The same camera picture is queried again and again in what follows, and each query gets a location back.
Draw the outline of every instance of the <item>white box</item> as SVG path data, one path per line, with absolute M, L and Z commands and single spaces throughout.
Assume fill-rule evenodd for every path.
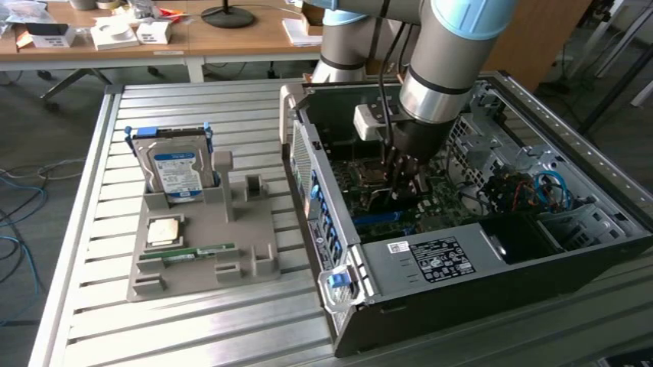
M 140 45 L 132 28 L 126 24 L 96 25 L 91 28 L 91 37 L 98 51 Z
M 67 24 L 48 24 L 48 25 L 67 26 Z M 43 34 L 49 32 L 40 32 L 41 34 L 29 34 L 32 36 L 33 47 L 37 48 L 71 47 L 76 36 L 75 28 L 67 26 L 67 30 L 63 32 L 63 34 L 56 34 L 56 32 L 57 31 L 53 29 L 52 34 Z
M 143 44 L 167 44 L 171 39 L 171 23 L 168 21 L 142 23 L 136 29 L 136 37 Z

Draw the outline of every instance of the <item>gray 3d printed holder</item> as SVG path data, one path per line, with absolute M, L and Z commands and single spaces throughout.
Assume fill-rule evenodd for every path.
M 170 204 L 164 193 L 144 193 L 127 299 L 152 300 L 271 281 L 280 275 L 266 182 L 259 175 L 228 182 L 230 151 L 212 155 L 218 187 L 204 201 Z M 150 225 L 178 223 L 178 237 L 154 245 Z

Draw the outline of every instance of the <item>white paper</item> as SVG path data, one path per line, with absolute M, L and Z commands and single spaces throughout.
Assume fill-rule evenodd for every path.
M 301 19 L 283 19 L 283 29 L 293 46 L 307 47 L 322 44 L 322 36 L 309 36 Z

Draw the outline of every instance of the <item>black panel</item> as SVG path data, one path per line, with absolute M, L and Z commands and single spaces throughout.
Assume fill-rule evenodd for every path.
M 634 240 L 363 307 L 335 341 L 335 356 L 350 356 L 574 292 L 652 245 L 652 238 Z

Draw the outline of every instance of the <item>blue ram slot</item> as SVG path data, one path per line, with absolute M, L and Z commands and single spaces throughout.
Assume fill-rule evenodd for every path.
M 397 222 L 401 218 L 402 212 L 390 212 L 385 214 L 374 214 L 371 216 L 359 216 L 354 218 L 354 225 L 363 226 L 366 224 L 379 224 Z

